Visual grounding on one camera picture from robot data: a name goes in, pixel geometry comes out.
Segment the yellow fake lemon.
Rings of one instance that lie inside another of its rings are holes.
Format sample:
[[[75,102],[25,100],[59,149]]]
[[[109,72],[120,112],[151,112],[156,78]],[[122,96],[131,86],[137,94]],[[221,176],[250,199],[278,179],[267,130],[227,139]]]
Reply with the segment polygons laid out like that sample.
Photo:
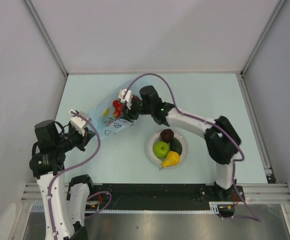
[[[103,116],[103,117],[107,116],[107,115],[108,115],[108,113],[109,113],[109,110],[110,110],[110,109],[109,109],[109,108],[107,108],[107,109],[104,111],[104,113],[102,114],[102,116]]]

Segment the light blue printed plastic bag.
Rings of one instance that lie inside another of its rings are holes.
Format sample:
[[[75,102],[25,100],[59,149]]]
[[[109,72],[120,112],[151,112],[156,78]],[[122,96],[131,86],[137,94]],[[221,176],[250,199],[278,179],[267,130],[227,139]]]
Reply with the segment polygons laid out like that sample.
[[[88,113],[102,140],[133,125],[132,122],[122,118],[123,104],[117,99],[119,91],[126,89],[130,83],[131,81],[124,82],[104,95],[100,103],[92,107]]]

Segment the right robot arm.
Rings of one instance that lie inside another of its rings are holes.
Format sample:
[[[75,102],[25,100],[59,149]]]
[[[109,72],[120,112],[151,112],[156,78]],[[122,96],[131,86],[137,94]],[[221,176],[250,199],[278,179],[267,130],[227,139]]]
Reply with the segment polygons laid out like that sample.
[[[139,93],[141,98],[129,89],[119,91],[123,118],[134,122],[140,115],[149,115],[158,125],[180,128],[203,138],[209,156],[216,162],[216,197],[228,200],[234,192],[234,155],[241,150],[241,139],[230,121],[224,116],[212,119],[180,111],[174,103],[163,102],[152,85]]]

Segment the yellow fake pear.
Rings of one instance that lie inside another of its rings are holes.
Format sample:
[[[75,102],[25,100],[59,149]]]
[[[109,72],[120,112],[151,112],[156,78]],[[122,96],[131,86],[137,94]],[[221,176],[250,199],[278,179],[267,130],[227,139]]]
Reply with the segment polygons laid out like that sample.
[[[180,155],[175,151],[169,151],[159,164],[160,168],[171,168],[180,163]]]

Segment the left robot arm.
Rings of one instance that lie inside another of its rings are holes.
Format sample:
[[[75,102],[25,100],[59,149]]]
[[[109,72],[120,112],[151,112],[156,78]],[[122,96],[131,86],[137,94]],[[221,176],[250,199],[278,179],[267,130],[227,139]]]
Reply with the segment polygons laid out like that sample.
[[[32,147],[29,167],[38,184],[45,216],[45,239],[86,240],[84,225],[86,200],[95,195],[89,175],[73,177],[68,189],[64,185],[66,153],[74,148],[85,151],[85,146],[95,136],[88,130],[87,122],[73,117],[68,131],[57,121],[45,120],[35,125],[37,138]]]

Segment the green fake apple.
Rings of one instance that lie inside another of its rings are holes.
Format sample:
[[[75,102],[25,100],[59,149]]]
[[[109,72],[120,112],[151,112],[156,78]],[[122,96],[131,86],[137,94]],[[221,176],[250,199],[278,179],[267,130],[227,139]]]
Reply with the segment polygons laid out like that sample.
[[[153,148],[154,155],[158,158],[165,158],[169,152],[169,145],[164,141],[158,141]]]

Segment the dark red fake fruit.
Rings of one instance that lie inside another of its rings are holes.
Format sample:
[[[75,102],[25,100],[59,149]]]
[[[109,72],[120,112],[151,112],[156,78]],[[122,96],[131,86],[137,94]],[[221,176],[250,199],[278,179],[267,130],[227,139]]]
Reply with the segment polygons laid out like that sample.
[[[174,132],[171,129],[164,129],[160,132],[160,139],[166,143],[169,143],[174,138]]]

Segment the red fake strawberry bunch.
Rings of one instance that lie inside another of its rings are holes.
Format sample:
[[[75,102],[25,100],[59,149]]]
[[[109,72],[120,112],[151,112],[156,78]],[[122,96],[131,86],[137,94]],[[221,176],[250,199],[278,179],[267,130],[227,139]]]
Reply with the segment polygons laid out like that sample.
[[[114,107],[113,117],[119,118],[122,115],[123,104],[119,100],[114,100],[112,105]]]

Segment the dark green fake avocado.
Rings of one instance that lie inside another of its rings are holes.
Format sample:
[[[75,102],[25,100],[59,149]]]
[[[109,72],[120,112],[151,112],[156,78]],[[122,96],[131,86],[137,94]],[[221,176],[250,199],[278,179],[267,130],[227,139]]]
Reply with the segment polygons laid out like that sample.
[[[176,152],[178,155],[182,154],[182,144],[177,138],[173,138],[169,143],[170,151]]]

